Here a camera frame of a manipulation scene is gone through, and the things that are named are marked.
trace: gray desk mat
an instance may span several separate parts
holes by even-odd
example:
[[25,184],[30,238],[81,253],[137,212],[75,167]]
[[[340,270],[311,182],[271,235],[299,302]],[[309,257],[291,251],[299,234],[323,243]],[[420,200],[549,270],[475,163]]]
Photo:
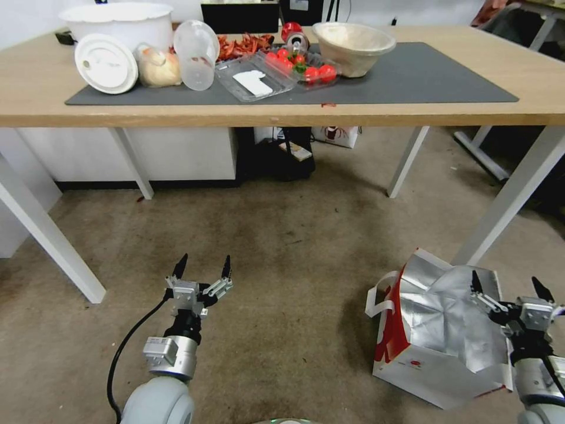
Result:
[[[363,78],[341,78],[319,90],[293,90],[250,104],[402,104],[516,102],[518,98],[433,47],[399,43]],[[177,87],[145,88],[108,95],[87,86],[68,105],[234,105],[242,104],[218,81],[205,91]]]

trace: bag handle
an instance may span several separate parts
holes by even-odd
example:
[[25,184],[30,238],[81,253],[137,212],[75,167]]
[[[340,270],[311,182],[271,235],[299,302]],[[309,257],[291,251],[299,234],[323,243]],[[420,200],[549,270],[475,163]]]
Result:
[[378,323],[378,333],[377,333],[377,344],[379,345],[383,341],[384,328],[387,325],[387,313],[382,313],[391,310],[394,314],[394,302],[392,300],[385,300],[378,304],[375,304],[377,298],[377,289],[380,285],[387,283],[387,287],[392,286],[398,280],[398,271],[391,271],[387,273],[383,278],[381,278],[378,283],[367,292],[367,301],[365,303],[365,314],[373,318],[374,316],[381,314],[380,321]]

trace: table top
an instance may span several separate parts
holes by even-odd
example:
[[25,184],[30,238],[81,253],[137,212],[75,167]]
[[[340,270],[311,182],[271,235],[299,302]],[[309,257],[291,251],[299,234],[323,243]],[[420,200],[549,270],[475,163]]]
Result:
[[84,87],[73,49],[47,34],[0,52],[3,127],[565,125],[565,64],[466,26],[387,28],[426,42],[515,96],[513,103],[68,106]]

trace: beige bowl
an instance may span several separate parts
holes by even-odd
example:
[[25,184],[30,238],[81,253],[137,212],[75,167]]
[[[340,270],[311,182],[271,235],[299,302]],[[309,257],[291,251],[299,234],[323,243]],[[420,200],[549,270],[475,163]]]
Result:
[[396,46],[391,35],[360,24],[326,22],[315,24],[313,31],[322,57],[339,63],[344,77],[362,77]]

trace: plastic bag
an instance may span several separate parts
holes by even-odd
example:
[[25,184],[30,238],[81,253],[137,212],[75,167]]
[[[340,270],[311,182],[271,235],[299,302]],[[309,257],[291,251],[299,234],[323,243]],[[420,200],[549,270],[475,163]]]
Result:
[[181,69],[177,55],[149,45],[137,48],[139,80],[146,87],[180,85]]

